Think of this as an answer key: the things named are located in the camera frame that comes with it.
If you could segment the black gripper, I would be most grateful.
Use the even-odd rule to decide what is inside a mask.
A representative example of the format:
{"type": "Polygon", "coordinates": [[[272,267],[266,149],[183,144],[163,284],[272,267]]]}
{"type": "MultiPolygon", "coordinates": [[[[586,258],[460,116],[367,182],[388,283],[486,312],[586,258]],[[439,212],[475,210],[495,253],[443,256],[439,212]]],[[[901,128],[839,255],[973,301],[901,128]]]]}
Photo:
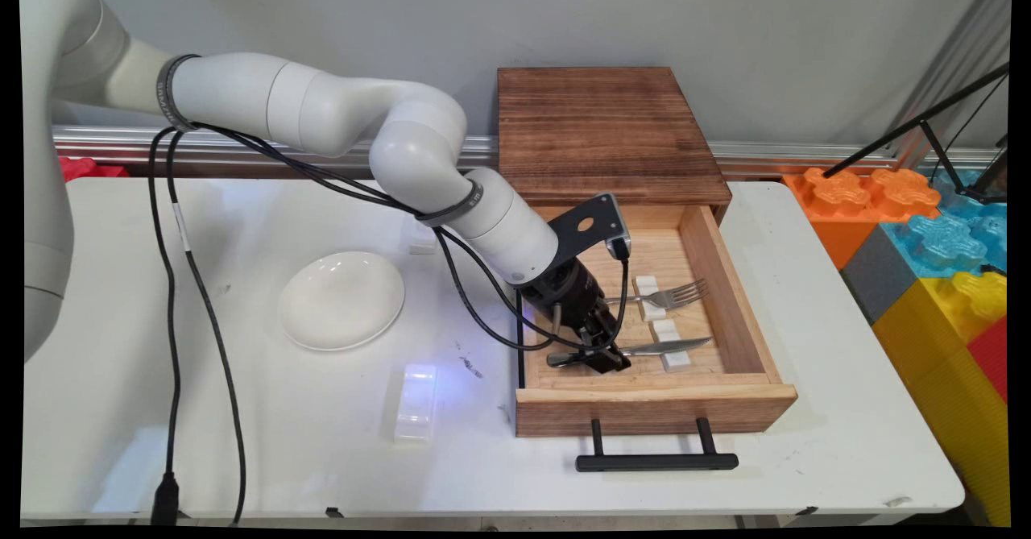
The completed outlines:
{"type": "Polygon", "coordinates": [[[518,292],[548,321],[553,321],[559,305],[559,325],[579,334],[583,363],[590,369],[606,374],[632,366],[618,345],[625,307],[619,305],[612,315],[604,291],[581,260],[565,261],[534,281],[518,287],[518,292]]]}

